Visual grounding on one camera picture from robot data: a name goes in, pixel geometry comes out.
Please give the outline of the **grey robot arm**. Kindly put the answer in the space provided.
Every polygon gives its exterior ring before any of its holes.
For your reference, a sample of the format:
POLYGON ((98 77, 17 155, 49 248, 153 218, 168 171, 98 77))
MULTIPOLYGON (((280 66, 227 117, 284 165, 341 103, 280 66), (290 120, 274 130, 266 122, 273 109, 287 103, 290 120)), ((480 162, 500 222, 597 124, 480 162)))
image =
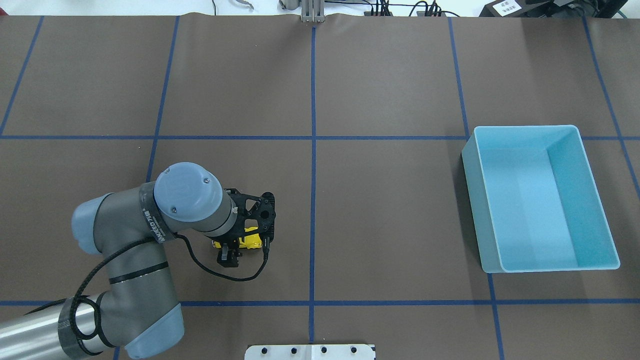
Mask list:
POLYGON ((185 334, 164 245, 180 239, 202 270, 189 239, 194 230, 219 244, 217 263, 236 268, 240 240, 258 235, 263 264, 275 233, 275 196, 224 188, 194 162, 177 162, 157 179, 78 205, 71 232, 78 246, 102 256, 73 296, 51 301, 1 325, 3 360, 88 360, 116 347, 135 360, 164 353, 185 334))

